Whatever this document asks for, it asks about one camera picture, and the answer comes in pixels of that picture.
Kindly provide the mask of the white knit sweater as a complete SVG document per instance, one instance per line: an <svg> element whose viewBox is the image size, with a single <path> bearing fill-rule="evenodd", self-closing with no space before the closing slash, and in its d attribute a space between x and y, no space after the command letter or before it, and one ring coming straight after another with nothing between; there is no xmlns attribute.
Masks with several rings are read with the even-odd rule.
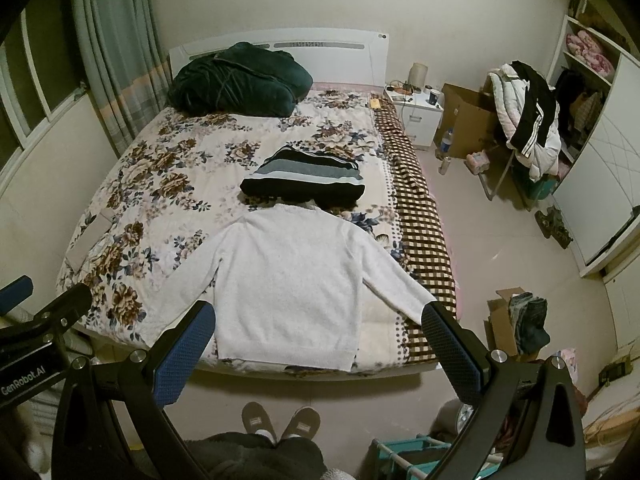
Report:
<svg viewBox="0 0 640 480"><path fill-rule="evenodd" d="M146 342L210 288L223 360L347 372L370 289L413 322L434 296L369 233L316 208L249 212L204 240L151 292Z"/></svg>

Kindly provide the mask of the cardboard box with clothes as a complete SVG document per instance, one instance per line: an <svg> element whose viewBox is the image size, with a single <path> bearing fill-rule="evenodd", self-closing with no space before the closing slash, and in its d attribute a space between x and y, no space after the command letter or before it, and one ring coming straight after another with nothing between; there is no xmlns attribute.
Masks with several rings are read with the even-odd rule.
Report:
<svg viewBox="0 0 640 480"><path fill-rule="evenodd" d="M496 295L487 301L485 328L489 348L502 350L522 362L535 361L550 342L544 328L548 301L521 287L499 289Z"/></svg>

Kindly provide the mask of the clothes pile on chair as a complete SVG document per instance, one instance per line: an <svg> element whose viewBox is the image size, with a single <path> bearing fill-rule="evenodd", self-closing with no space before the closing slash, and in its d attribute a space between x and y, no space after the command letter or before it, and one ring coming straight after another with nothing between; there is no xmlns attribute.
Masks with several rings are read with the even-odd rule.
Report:
<svg viewBox="0 0 640 480"><path fill-rule="evenodd" d="M561 137L560 104L548 82L526 63L513 61L490 70L498 122L506 147L538 182L559 173Z"/></svg>

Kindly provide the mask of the teal rack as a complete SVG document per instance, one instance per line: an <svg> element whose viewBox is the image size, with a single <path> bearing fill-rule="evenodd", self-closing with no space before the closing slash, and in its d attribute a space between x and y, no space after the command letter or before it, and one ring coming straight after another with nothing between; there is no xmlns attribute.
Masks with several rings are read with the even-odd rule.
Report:
<svg viewBox="0 0 640 480"><path fill-rule="evenodd" d="M373 479L427 479L450 449L450 443L418 434L413 439L374 439Z"/></svg>

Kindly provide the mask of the floral bed quilt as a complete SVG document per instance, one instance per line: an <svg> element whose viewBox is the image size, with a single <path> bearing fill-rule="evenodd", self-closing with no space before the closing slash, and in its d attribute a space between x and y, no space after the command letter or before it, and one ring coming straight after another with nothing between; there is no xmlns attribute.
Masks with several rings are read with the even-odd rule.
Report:
<svg viewBox="0 0 640 480"><path fill-rule="evenodd" d="M80 329L134 348L174 322L179 309L152 307L149 296L201 244L259 208L241 182L285 145L356 162L363 196L338 215L401 258L392 148L371 99L366 87L335 86L311 90L287 118L162 110L108 173L68 246L58 289L84 283L93 298Z"/></svg>

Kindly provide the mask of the dark shoes by wardrobe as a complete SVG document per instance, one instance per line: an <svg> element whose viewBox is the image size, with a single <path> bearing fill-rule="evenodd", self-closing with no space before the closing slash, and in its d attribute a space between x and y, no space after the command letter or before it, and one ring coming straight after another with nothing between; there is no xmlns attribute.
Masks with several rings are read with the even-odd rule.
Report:
<svg viewBox="0 0 640 480"><path fill-rule="evenodd" d="M537 210L535 220L545 238L553 237L561 246L566 249L573 241L567 228L564 226L562 214L555 206L549 206L547 211Z"/></svg>

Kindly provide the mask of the brown checkered bed sheet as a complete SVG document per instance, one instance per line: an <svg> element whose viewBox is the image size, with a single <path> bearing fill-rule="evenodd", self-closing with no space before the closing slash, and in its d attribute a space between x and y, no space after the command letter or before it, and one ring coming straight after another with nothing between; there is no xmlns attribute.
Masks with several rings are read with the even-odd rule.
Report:
<svg viewBox="0 0 640 480"><path fill-rule="evenodd" d="M457 287L436 200L428 189L420 160L394 104L384 98L374 111L382 136L384 159L392 179L392 203L399 240L390 253L452 315L457 314Z"/></svg>

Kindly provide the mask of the green curtain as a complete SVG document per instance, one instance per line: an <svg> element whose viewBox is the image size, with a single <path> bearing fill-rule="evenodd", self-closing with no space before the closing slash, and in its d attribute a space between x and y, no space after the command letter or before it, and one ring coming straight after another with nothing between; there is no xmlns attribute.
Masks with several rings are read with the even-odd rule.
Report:
<svg viewBox="0 0 640 480"><path fill-rule="evenodd" d="M72 0L89 89L117 154L163 109L169 87L151 0Z"/></svg>

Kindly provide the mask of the dark green blanket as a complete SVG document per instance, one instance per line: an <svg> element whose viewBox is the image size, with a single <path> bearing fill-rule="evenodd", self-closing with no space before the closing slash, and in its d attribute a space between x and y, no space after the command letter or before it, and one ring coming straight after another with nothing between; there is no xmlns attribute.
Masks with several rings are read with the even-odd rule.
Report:
<svg viewBox="0 0 640 480"><path fill-rule="evenodd" d="M291 116L314 80L292 54L238 42L196 58L174 77L168 104L190 116Z"/></svg>

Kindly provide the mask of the plastic water bottle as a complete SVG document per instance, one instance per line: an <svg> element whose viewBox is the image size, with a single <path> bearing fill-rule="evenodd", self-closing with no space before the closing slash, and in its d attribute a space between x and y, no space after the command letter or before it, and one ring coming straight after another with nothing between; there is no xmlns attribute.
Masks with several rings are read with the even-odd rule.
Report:
<svg viewBox="0 0 640 480"><path fill-rule="evenodd" d="M439 155L441 158L446 158L449 155L452 140L454 140L454 129L449 128L442 134L442 140L439 143Z"/></svg>

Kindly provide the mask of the white nightstand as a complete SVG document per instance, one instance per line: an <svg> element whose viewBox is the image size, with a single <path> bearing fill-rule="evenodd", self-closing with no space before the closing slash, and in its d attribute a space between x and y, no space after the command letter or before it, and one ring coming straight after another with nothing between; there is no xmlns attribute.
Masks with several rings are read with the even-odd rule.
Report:
<svg viewBox="0 0 640 480"><path fill-rule="evenodd" d="M411 94L404 89L385 88L392 101L405 133L416 148L429 150L442 121L444 109L439 102L439 93L431 90Z"/></svg>

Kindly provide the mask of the white wardrobe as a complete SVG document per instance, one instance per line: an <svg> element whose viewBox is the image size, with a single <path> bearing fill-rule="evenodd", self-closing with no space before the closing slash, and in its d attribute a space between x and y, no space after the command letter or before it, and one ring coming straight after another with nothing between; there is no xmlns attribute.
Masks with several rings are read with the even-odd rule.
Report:
<svg viewBox="0 0 640 480"><path fill-rule="evenodd" d="M600 42L613 73L602 76L576 58L566 36L584 30ZM570 248L580 274L597 273L639 235L639 61L613 40L576 18L563 18L547 74L555 84L564 68L576 68L604 95L585 143L566 152L570 169L553 192L573 237Z"/></svg>

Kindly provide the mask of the beige lamp on nightstand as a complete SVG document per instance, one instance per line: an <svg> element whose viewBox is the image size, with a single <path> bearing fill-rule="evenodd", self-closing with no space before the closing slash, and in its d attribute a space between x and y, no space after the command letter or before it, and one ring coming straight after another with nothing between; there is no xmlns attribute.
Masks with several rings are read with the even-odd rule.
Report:
<svg viewBox="0 0 640 480"><path fill-rule="evenodd" d="M421 90L425 86L428 67L422 63L412 64L407 78L407 84L413 88Z"/></svg>

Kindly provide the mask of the pink blanket on shelf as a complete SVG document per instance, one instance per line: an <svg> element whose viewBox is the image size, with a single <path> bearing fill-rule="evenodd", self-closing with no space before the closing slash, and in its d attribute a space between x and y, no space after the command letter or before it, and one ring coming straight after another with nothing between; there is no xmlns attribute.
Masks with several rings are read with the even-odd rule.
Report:
<svg viewBox="0 0 640 480"><path fill-rule="evenodd" d="M578 61L603 78L614 75L614 66L604 55L602 46L585 30L577 34L568 34L565 39L567 49Z"/></svg>

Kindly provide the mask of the window frame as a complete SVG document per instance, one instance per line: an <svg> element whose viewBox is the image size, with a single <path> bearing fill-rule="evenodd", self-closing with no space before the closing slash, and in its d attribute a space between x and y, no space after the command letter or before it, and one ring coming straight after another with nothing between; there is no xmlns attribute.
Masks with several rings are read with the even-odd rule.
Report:
<svg viewBox="0 0 640 480"><path fill-rule="evenodd" d="M72 0L30 0L1 43L1 186L87 93Z"/></svg>

